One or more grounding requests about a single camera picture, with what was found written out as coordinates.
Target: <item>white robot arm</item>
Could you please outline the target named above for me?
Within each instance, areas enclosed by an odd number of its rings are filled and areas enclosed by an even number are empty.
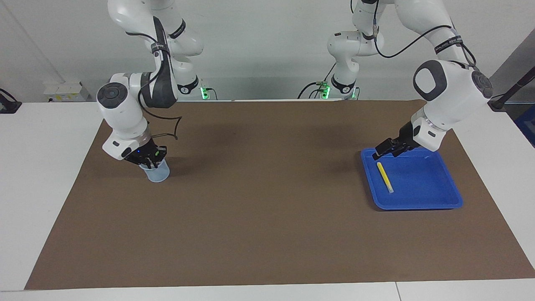
[[[203,44],[187,30],[174,0],[109,0],[108,11],[128,35],[145,40],[156,71],[115,74],[98,91],[100,111],[113,129],[102,148],[117,160],[157,168],[166,147],[152,140],[142,107],[169,108],[180,97],[201,93],[187,57],[199,55]]]
[[[399,156],[418,146],[438,150],[446,132],[485,105],[493,93],[489,79],[479,72],[475,62],[469,63],[465,50],[470,51],[441,0],[358,0],[353,15],[358,30],[335,34],[329,41],[329,51],[337,60],[331,83],[342,88],[332,91],[338,90],[342,97],[351,93],[347,87],[354,86],[358,73],[355,57],[393,57],[380,52],[384,38],[378,20],[388,4],[395,5],[406,28],[434,46],[438,60],[423,63],[414,75],[414,88],[427,104],[401,128],[398,138],[388,138],[376,147],[376,160],[389,153]]]

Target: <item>plastic cup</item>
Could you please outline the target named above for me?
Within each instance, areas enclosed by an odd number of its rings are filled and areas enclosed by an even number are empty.
[[[163,182],[169,177],[169,166],[167,165],[167,162],[165,162],[165,159],[160,163],[158,168],[147,168],[147,166],[143,164],[139,165],[139,167],[143,169],[149,180],[153,183]]]

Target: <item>yellow pen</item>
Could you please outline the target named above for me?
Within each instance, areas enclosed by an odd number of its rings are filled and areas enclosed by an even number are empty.
[[[394,188],[392,187],[392,184],[390,183],[390,179],[388,179],[385,168],[383,167],[381,162],[377,162],[377,167],[379,168],[379,172],[381,173],[381,176],[383,177],[383,180],[385,181],[386,187],[388,188],[388,192],[394,193]]]

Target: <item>brown mat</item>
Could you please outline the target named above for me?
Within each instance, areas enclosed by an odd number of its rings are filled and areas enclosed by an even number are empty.
[[[26,289],[535,277],[453,132],[440,153],[464,207],[373,204],[359,151],[422,104],[179,103],[158,111],[184,115],[160,184],[101,150],[104,124]]]

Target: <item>blue tray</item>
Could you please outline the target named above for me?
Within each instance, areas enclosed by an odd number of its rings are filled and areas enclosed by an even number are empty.
[[[372,155],[375,149],[362,151],[375,204],[384,210],[454,209],[463,206],[463,199],[438,152],[416,148],[397,158],[383,156],[383,164],[394,188],[390,194]]]

